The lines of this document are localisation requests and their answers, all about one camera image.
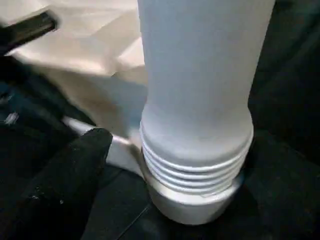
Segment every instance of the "white fabric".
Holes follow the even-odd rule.
[[[141,72],[136,0],[1,0],[0,20],[9,25],[46,9],[58,17],[59,29],[16,49],[21,60],[107,77],[119,72],[128,81],[136,68]]]

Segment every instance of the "black handle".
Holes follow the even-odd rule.
[[[57,21],[47,11],[16,24],[0,27],[0,56],[56,30]]]

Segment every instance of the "white cylindrical container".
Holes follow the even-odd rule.
[[[138,0],[148,73],[142,150],[163,186],[149,184],[151,198],[177,222],[218,217],[240,185],[253,138],[248,97],[273,5]]]

